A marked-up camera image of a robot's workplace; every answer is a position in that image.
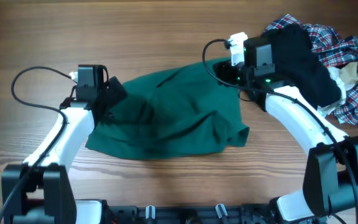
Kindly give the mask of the dark green skirt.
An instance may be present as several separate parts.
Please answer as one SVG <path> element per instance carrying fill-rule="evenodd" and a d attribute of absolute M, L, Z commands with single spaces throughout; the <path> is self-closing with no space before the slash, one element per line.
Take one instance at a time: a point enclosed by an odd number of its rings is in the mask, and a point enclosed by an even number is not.
<path fill-rule="evenodd" d="M 194 63 L 123 84 L 127 97 L 89 135 L 86 148 L 121 159 L 149 160 L 220 153 L 243 147 L 238 90 L 219 85 Z"/>

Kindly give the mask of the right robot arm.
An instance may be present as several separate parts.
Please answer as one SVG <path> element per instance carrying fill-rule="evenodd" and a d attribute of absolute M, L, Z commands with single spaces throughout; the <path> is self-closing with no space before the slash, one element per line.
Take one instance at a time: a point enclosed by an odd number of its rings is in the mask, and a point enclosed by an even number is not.
<path fill-rule="evenodd" d="M 279 120 L 307 156 L 301 189 L 267 204 L 241 205 L 241 223 L 324 223 L 348 209 L 354 209 L 358 223 L 358 136 L 333 126 L 303 98 L 292 78 L 277 72 L 268 40 L 238 33 L 223 44 L 230 60 L 208 73 Z"/>

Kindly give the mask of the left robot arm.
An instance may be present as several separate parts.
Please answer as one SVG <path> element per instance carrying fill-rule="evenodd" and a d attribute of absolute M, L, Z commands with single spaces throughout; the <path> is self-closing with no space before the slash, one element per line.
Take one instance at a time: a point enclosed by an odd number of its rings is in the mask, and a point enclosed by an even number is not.
<path fill-rule="evenodd" d="M 104 65 L 79 65 L 67 76 L 75 86 L 58 108 L 53 128 L 22 164 L 2 172 L 0 223 L 117 223 L 107 201 L 75 199 L 68 171 L 80 146 L 108 108 L 126 98 Z"/>

